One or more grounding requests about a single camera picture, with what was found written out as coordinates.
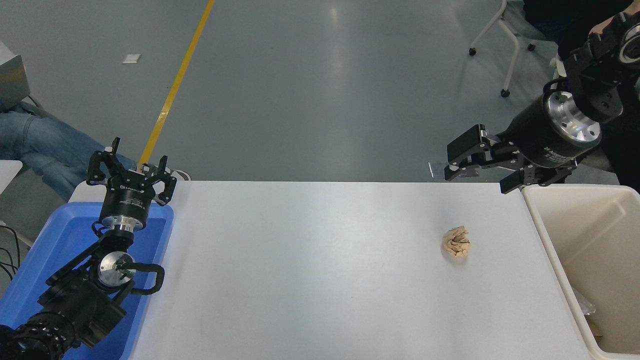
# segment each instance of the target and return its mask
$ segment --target blue tray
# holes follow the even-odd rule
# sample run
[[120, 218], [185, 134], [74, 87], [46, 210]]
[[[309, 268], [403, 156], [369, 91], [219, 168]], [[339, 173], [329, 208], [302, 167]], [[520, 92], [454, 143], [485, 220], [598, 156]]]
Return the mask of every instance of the blue tray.
[[[101, 207], [102, 203], [98, 202], [73, 202], [54, 211], [4, 297], [0, 299], [1, 324], [15, 329], [42, 309], [37, 300], [48, 288], [45, 284], [47, 278], [96, 242], [91, 224], [98, 220]], [[173, 210], [169, 206], [152, 204], [147, 227], [135, 232], [135, 241], [129, 248], [136, 262], [162, 264], [172, 224]], [[144, 284], [145, 288], [150, 288], [154, 284], [154, 277], [136, 272], [136, 287]], [[111, 333], [93, 349], [85, 345], [70, 349], [65, 360], [128, 359], [145, 317], [148, 298], [129, 295], [122, 302], [127, 315]]]

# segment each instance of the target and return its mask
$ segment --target concrete floor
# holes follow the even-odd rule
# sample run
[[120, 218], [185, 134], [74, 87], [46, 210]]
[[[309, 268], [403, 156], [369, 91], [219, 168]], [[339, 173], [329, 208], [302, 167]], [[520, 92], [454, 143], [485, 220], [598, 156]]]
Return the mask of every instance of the concrete floor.
[[[138, 158], [205, 5], [3, 0], [0, 34], [50, 112], [102, 143], [119, 136], [121, 153]], [[473, 124], [502, 131], [552, 75], [556, 47], [541, 43], [521, 53], [512, 95], [500, 97], [510, 40], [496, 27], [467, 54], [498, 7], [217, 0], [152, 161], [167, 154], [197, 180], [441, 181], [429, 161], [445, 160]], [[140, 62], [121, 64], [129, 53]], [[582, 168], [570, 182], [616, 179]], [[27, 174], [14, 183], [0, 213], [35, 237], [60, 202]]]

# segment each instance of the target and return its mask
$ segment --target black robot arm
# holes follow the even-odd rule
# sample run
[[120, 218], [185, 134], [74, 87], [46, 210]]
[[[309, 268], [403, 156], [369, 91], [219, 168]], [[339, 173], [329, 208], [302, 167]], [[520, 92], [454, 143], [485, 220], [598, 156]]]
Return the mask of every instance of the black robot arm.
[[638, 79], [640, 15], [615, 16], [602, 34], [574, 50], [564, 67], [567, 77], [546, 84], [505, 131], [491, 135], [478, 124], [452, 141], [445, 179], [473, 168], [502, 167], [514, 171], [500, 181], [502, 193], [508, 193], [570, 175], [600, 143], [600, 124], [622, 114], [618, 86]]
[[[133, 233], [147, 225], [152, 200], [161, 206], [171, 200], [176, 178], [165, 170], [166, 156], [149, 172], [124, 169], [116, 157], [118, 142], [96, 151], [88, 171], [88, 184], [107, 186], [97, 221], [107, 230], [96, 231], [98, 241], [48, 278], [49, 289], [38, 298], [39, 313], [15, 330], [0, 326], [0, 359], [59, 360], [70, 348], [92, 348], [127, 314], [120, 306], [127, 296], [151, 295], [162, 287], [164, 269], [135, 262], [127, 249]], [[164, 190], [156, 195], [153, 185], [160, 181]], [[155, 285], [135, 288], [136, 271], [154, 272]]]

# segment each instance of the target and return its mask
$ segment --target white table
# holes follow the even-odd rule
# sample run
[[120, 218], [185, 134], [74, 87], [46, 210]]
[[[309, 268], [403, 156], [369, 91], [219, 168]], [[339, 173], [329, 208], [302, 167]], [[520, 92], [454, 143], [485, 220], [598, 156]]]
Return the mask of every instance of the white table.
[[[190, 181], [170, 205], [131, 359], [590, 359], [519, 192]], [[466, 259], [441, 248], [458, 225]]]
[[17, 160], [0, 160], [0, 193], [6, 189], [20, 169], [22, 163]]

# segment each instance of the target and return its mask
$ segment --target yellow tape stripe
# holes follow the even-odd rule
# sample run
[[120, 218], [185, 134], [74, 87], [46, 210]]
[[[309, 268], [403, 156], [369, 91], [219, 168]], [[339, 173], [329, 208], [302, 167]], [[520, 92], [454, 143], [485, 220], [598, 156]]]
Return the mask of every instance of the yellow tape stripe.
[[202, 34], [202, 30], [207, 23], [207, 19], [209, 18], [209, 14], [211, 13], [213, 3], [215, 3], [215, 0], [209, 0], [207, 8], [205, 8], [204, 13], [202, 14], [202, 18], [200, 18], [200, 23], [196, 28], [196, 32], [193, 34], [193, 38], [191, 39], [191, 43], [189, 44], [189, 49], [187, 49], [187, 53], [184, 55], [184, 59], [182, 59], [182, 65], [180, 65], [178, 74], [173, 80], [173, 85], [171, 86], [171, 90], [169, 90], [169, 95], [167, 95], [166, 100], [164, 101], [162, 111], [160, 112], [160, 115], [158, 115], [156, 125], [154, 126], [153, 131], [151, 131], [151, 135], [149, 136], [149, 140], [147, 141], [147, 146], [145, 146], [145, 150], [142, 152], [142, 156], [140, 157], [140, 161], [138, 162], [140, 164], [149, 162], [151, 153], [154, 151], [154, 147], [156, 147], [156, 142], [160, 137], [160, 132], [162, 131], [164, 122], [166, 121], [166, 117], [167, 115], [169, 115], [169, 111], [171, 110], [171, 106], [173, 105], [175, 95], [178, 93], [178, 89], [180, 88], [180, 84], [182, 83], [184, 73], [187, 72], [189, 62], [191, 61], [191, 57], [196, 49], [196, 46], [198, 45], [200, 34]]

